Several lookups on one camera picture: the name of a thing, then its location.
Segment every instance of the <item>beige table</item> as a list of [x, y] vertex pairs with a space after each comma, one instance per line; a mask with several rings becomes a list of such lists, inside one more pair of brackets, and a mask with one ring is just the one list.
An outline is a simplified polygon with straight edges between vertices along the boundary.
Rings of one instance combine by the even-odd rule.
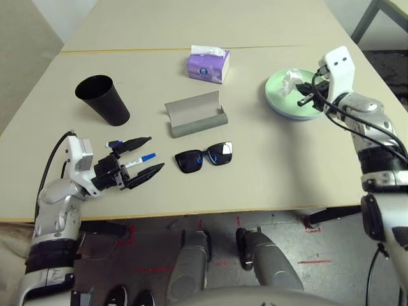
[[346, 39], [323, 0], [99, 0], [62, 51], [275, 47]]
[[[57, 139], [71, 128], [91, 139], [94, 161], [108, 154], [108, 140], [152, 136], [122, 162], [156, 152], [152, 163], [166, 163], [152, 180], [131, 191], [111, 188], [85, 203], [85, 220], [357, 204], [364, 192], [349, 133], [324, 117], [291, 122], [264, 99], [264, 84], [273, 72], [315, 70], [331, 48], [234, 50], [222, 85], [187, 78], [188, 51], [58, 55], [0, 137], [0, 220], [33, 219], [44, 165]], [[407, 113], [358, 48], [351, 44], [350, 51], [356, 64], [355, 90], [384, 103], [407, 143]], [[113, 78], [129, 108], [131, 119], [123, 126], [109, 126], [74, 95], [81, 80], [98, 73]], [[164, 104], [211, 91], [219, 91], [229, 123], [173, 139]], [[188, 175], [177, 168], [176, 153], [223, 141], [233, 142], [230, 164], [204, 162], [200, 171]], [[59, 176], [62, 152], [49, 180]]]

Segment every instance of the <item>white tissue paper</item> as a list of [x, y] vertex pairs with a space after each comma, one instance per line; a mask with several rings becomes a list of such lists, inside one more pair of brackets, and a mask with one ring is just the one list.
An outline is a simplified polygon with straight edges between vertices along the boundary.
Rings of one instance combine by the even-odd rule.
[[286, 76], [282, 79], [282, 88], [278, 89], [278, 92], [286, 97], [293, 89], [296, 90], [297, 84], [303, 84], [304, 82], [299, 69], [289, 69], [286, 71]]
[[224, 57], [225, 50], [218, 48], [218, 47], [192, 45], [191, 54], [192, 55], [212, 55], [212, 56]]

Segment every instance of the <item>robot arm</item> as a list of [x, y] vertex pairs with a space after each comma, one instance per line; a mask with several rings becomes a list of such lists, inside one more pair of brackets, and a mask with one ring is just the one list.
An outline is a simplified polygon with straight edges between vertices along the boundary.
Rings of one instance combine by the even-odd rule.
[[68, 175], [46, 185], [38, 196], [38, 215], [25, 275], [18, 288], [17, 306], [90, 305], [89, 293], [71, 290], [75, 283], [73, 266], [79, 246], [81, 205], [89, 198], [101, 196], [109, 187], [132, 189], [153, 177], [163, 163], [144, 169], [134, 178], [130, 178], [127, 168], [135, 163], [119, 163], [122, 153], [135, 150], [150, 139], [119, 143], [92, 168], [90, 141], [67, 137]]
[[352, 132], [361, 165], [361, 183], [368, 192], [361, 199], [364, 229], [384, 244], [397, 272], [401, 288], [408, 293], [408, 164], [404, 145], [383, 104], [353, 92], [354, 64], [346, 47], [326, 54], [316, 76], [330, 80], [297, 85], [306, 96], [302, 107], [313, 107], [344, 122]]

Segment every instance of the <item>green plate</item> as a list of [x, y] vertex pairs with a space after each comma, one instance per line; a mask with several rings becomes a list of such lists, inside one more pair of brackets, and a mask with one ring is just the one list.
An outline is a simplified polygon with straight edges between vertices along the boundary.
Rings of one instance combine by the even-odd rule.
[[[266, 82], [265, 97], [270, 107], [284, 117], [293, 120], [309, 120], [322, 115], [322, 112], [313, 108], [313, 102], [307, 103], [303, 107], [297, 105], [297, 101], [303, 98], [303, 95], [296, 89], [293, 90], [286, 98], [278, 92], [282, 88], [282, 80], [286, 76], [288, 69], [280, 70], [274, 73]], [[299, 69], [305, 82], [311, 83], [313, 72]]]

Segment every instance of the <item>black sunglasses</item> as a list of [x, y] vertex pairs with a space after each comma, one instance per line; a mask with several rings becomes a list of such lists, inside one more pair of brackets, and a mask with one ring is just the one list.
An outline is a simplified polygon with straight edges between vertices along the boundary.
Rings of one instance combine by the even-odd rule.
[[190, 150], [181, 152], [174, 158], [181, 171], [191, 173], [201, 169], [204, 156], [208, 156], [211, 163], [216, 166], [228, 164], [232, 160], [232, 142], [217, 143], [206, 151]]

